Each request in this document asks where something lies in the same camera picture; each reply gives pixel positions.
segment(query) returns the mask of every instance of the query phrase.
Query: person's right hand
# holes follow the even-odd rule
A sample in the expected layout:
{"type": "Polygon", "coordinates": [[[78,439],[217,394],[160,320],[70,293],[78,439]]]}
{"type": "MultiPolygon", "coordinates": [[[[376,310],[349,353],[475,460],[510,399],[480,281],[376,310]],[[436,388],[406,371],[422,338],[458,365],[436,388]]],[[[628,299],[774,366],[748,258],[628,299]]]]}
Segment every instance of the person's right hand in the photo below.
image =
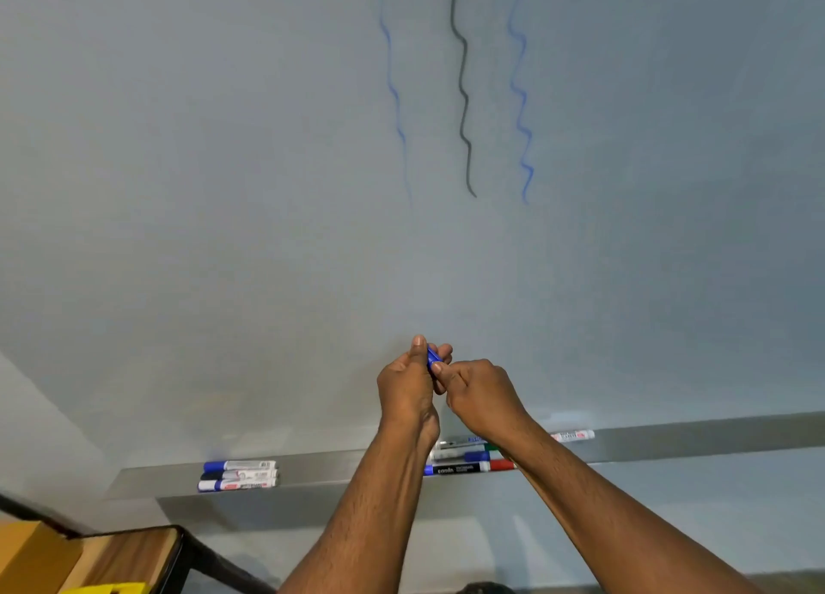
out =
{"type": "Polygon", "coordinates": [[[433,363],[439,394],[447,392],[447,405],[485,440],[505,446],[508,436],[533,422],[521,404],[513,384],[500,366],[489,359],[433,363]]]}

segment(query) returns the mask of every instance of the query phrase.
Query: metal ledge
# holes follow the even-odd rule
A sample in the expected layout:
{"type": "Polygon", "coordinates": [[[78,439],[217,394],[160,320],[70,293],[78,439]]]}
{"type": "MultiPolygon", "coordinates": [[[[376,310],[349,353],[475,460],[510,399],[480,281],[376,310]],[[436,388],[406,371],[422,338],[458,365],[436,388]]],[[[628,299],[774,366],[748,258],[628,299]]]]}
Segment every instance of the metal ledge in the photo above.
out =
{"type": "MultiPolygon", "coordinates": [[[[825,412],[601,429],[593,440],[565,445],[588,464],[812,448],[825,446],[825,412]]],[[[277,459],[279,487],[302,487],[348,483],[363,454],[338,450],[255,459],[277,459]]],[[[196,495],[202,470],[201,462],[125,468],[106,498],[196,495]]]]}

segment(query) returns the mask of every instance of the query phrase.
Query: orange box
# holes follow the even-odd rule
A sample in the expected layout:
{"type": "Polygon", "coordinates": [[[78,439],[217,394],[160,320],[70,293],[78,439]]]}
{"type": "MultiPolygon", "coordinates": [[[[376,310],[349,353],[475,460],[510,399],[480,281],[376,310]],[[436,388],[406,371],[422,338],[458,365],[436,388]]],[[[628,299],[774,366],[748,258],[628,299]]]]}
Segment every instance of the orange box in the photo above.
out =
{"type": "Polygon", "coordinates": [[[83,548],[42,522],[0,526],[0,592],[55,594],[72,571],[83,548]]]}

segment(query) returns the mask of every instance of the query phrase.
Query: wooden tabletop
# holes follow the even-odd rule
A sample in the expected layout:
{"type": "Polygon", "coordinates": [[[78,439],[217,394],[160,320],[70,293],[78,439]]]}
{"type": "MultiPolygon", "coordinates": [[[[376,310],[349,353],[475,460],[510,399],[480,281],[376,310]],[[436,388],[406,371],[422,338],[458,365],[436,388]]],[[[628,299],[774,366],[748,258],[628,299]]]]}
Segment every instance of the wooden tabletop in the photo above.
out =
{"type": "Polygon", "coordinates": [[[177,542],[172,527],[82,538],[82,554],[60,591],[127,582],[154,586],[177,542]]]}

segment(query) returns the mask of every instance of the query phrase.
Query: person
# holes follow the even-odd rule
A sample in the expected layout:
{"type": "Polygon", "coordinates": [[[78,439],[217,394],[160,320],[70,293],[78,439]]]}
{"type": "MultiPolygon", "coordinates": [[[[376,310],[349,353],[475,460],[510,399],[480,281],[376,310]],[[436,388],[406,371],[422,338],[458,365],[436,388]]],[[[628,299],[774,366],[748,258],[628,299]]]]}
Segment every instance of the person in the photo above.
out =
{"type": "Polygon", "coordinates": [[[524,409],[500,366],[487,359],[451,363],[452,346],[429,345],[444,359],[432,365],[433,379],[428,343],[423,336],[412,342],[378,375],[376,437],[281,594],[397,592],[423,468],[439,435],[433,392],[446,392],[447,405],[467,428],[516,462],[608,594],[759,591],[551,438],[524,409]]]}

